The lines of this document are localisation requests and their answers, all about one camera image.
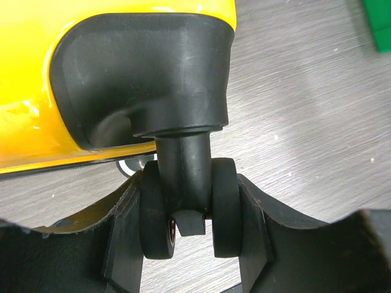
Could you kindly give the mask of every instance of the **black rubber wheel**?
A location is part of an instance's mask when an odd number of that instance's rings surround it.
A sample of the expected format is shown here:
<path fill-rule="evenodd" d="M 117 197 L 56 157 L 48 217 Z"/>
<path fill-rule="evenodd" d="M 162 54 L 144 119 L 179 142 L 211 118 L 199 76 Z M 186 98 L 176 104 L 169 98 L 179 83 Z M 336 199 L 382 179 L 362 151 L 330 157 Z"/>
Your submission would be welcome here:
<path fill-rule="evenodd" d="M 212 160 L 212 226 L 214 256 L 233 258 L 241 253 L 243 220 L 235 162 Z"/>
<path fill-rule="evenodd" d="M 157 161 L 144 168 L 139 216 L 142 251 L 148 259 L 170 259 L 175 248 L 175 220 L 168 218 Z"/>

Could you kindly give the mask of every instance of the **green object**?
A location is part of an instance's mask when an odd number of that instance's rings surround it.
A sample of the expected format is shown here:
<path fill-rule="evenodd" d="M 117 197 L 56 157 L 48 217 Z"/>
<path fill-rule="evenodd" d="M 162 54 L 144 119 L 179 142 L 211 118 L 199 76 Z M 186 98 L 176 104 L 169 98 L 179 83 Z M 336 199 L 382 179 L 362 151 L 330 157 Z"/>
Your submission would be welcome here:
<path fill-rule="evenodd" d="M 391 0 L 364 0 L 379 52 L 391 52 Z"/>

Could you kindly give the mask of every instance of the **suitcase caster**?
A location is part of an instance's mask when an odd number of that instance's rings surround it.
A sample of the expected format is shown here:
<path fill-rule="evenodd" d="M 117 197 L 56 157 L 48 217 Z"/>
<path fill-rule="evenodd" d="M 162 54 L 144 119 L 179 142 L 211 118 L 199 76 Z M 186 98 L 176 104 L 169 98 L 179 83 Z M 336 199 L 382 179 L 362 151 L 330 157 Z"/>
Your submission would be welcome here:
<path fill-rule="evenodd" d="M 157 159 L 157 154 L 148 154 L 146 156 L 132 157 L 130 159 L 117 161 L 117 168 L 118 170 L 120 170 L 123 176 L 130 178 L 137 171 L 143 170 L 147 162 L 155 161 Z"/>

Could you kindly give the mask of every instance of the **gray laminate floor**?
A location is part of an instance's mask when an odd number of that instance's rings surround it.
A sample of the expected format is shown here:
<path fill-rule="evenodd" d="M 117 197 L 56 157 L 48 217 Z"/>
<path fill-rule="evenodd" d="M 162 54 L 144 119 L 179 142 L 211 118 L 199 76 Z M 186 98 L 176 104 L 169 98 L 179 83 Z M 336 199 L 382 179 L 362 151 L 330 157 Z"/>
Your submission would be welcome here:
<path fill-rule="evenodd" d="M 378 54 L 361 1 L 237 0 L 230 126 L 214 156 L 321 220 L 391 208 L 391 54 Z M 124 181 L 115 164 L 0 181 L 0 215 L 50 225 Z M 179 238 L 170 261 L 146 261 L 142 292 L 219 292 L 237 260 L 208 236 Z"/>

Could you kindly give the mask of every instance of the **yellow plastic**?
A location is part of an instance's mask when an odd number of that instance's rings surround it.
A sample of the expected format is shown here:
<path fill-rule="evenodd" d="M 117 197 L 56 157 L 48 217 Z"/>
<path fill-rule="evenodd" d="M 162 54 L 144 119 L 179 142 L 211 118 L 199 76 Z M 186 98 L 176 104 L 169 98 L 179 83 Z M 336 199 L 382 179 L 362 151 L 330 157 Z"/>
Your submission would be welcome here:
<path fill-rule="evenodd" d="M 155 150 L 154 143 L 82 150 L 56 106 L 48 72 L 56 45 L 104 13 L 199 13 L 236 28 L 235 0 L 0 0 L 0 174 Z"/>

